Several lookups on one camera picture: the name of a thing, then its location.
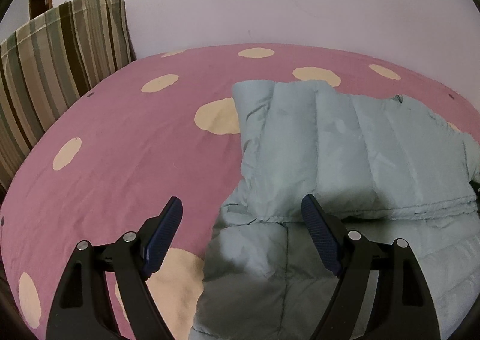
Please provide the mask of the striped green brown pillow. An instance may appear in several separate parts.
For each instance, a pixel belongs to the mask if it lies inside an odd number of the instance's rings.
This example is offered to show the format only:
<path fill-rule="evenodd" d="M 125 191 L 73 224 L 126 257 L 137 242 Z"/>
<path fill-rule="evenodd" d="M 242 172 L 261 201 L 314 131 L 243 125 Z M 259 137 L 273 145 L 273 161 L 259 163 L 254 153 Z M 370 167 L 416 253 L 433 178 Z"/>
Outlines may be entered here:
<path fill-rule="evenodd" d="M 134 61 L 124 0 L 72 0 L 1 42 L 1 192 L 47 130 Z"/>

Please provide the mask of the light green puffer jacket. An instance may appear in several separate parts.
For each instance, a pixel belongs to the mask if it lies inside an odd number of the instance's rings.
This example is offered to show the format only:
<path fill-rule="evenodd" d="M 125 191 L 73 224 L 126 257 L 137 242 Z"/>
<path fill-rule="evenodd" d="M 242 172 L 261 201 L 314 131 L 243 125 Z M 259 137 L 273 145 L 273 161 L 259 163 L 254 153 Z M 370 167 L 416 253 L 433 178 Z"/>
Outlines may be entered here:
<path fill-rule="evenodd" d="M 305 227 L 306 195 L 350 229 L 411 245 L 443 339 L 479 296 L 479 144 L 422 102 L 320 81 L 233 87 L 241 180 L 205 253 L 192 339 L 308 339 L 337 284 Z"/>

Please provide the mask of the pink dotted bed sheet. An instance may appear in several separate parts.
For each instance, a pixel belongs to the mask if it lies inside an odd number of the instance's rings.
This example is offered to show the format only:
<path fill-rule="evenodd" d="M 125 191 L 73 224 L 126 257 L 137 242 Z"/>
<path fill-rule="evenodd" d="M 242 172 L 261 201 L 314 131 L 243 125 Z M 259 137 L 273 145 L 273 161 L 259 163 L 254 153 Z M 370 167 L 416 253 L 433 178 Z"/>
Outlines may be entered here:
<path fill-rule="evenodd" d="M 49 128 L 1 206 L 1 256 L 27 326 L 43 339 L 64 266 L 80 240 L 116 241 L 179 197 L 184 216 L 148 285 L 185 339 L 202 292 L 203 252 L 240 179 L 236 82 L 322 80 L 376 98 L 411 96 L 454 131 L 479 136 L 479 112 L 440 82 L 388 61 L 308 46 L 225 45 L 137 60 Z"/>

